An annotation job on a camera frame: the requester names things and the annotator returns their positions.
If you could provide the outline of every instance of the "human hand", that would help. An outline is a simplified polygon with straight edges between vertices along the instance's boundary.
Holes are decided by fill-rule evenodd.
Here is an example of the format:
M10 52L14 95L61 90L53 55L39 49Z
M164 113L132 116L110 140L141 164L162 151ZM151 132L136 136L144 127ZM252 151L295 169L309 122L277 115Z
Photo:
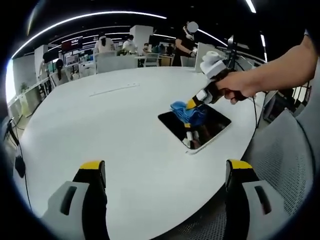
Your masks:
M195 53L194 51L190 51L189 54L190 54L190 56L191 56L192 58L194 58L194 57L196 56L196 53Z
M216 86L231 104L236 104L238 100L235 98L235 91L240 91L247 98L257 93L252 82L250 71L236 71L230 72L224 79L218 81Z

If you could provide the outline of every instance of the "wrist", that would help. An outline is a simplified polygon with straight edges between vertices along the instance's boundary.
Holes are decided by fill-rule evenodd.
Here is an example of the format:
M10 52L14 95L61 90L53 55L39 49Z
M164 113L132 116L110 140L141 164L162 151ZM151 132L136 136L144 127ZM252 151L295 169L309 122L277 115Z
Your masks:
M246 73L245 78L243 79L243 89L242 94L246 97L251 97L256 93L261 91L260 81L261 78L259 72L255 69L244 72Z

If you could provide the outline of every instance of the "white round table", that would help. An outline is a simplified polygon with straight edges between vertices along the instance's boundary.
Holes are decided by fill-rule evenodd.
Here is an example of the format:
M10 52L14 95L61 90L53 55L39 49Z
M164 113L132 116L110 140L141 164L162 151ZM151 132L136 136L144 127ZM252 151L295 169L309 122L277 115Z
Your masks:
M207 79L193 68L148 67L60 85L38 107L21 138L34 213L72 181L80 165L104 160L107 229L112 240L148 240L199 210L225 182L226 160L241 159L255 130L253 102L212 105L231 125L194 155L158 120ZM264 93L256 98L260 116ZM26 197L24 179L14 180Z

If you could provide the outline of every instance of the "blue towel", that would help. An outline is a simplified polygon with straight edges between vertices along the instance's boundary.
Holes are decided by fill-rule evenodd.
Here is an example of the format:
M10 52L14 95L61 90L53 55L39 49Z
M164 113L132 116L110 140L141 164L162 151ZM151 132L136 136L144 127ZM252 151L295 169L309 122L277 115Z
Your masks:
M173 113L184 124L191 124L192 127L202 125L206 120L207 111L202 107L186 109L187 104L182 101L176 101L171 104Z

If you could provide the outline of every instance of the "tablet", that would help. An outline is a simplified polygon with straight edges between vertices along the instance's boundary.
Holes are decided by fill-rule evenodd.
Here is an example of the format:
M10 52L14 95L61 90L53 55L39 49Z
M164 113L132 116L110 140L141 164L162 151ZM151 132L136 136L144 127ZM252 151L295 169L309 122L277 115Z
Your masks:
M185 124L172 112L165 112L158 119L187 147L187 153L195 154L207 146L217 135L226 129L231 120L212 107L204 104L206 111L204 123L186 128Z

